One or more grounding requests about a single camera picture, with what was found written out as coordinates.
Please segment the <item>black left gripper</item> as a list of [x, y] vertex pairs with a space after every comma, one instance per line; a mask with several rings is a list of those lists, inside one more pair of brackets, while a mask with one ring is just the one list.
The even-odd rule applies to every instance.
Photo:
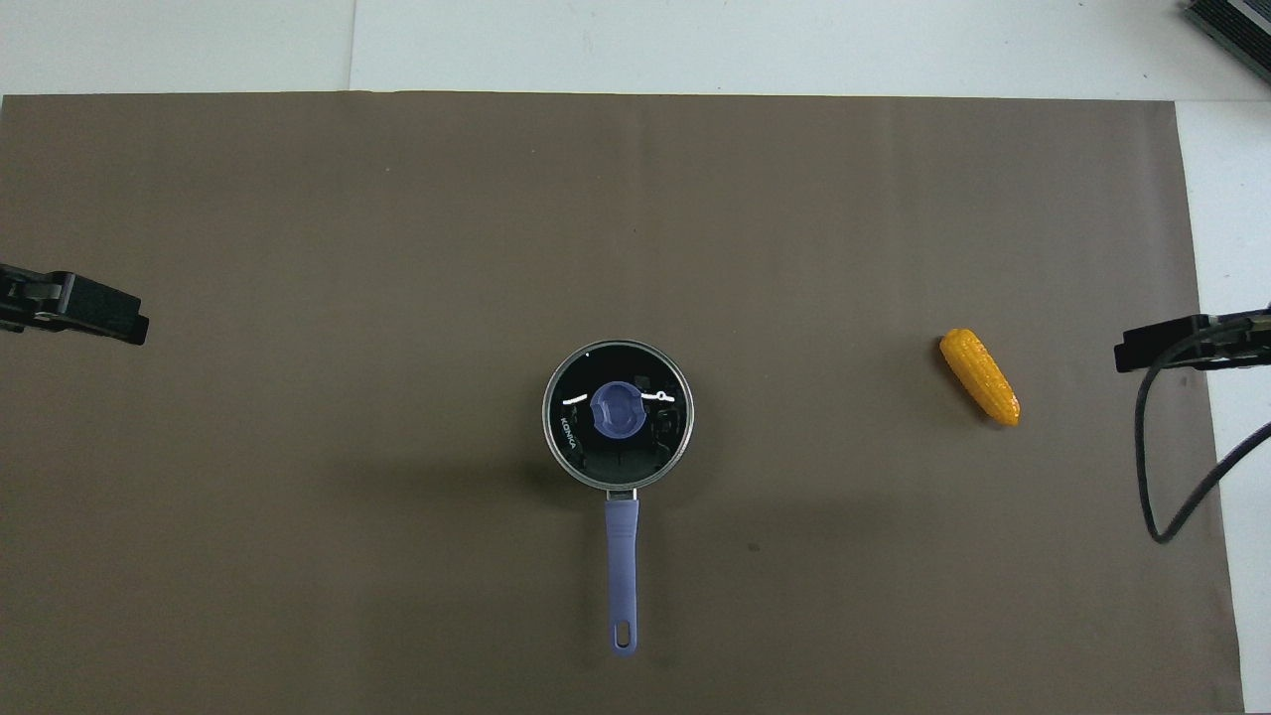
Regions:
[[90, 331], [100, 338], [144, 345], [149, 317], [141, 298], [76, 273], [41, 273], [1, 263], [1, 330]]

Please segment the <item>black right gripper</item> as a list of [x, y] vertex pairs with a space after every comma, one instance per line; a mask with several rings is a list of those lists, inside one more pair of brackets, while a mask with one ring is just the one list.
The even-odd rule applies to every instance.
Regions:
[[1224, 331], [1207, 339], [1211, 361], [1204, 370], [1244, 370], [1270, 364], [1270, 309], [1258, 311], [1213, 314], [1213, 316], [1185, 316], [1164, 323], [1152, 323], [1140, 329], [1122, 331], [1122, 342], [1115, 345], [1115, 370], [1132, 372], [1148, 370], [1171, 345], [1178, 344], [1202, 329], [1227, 326], [1239, 320], [1249, 320], [1247, 331]]

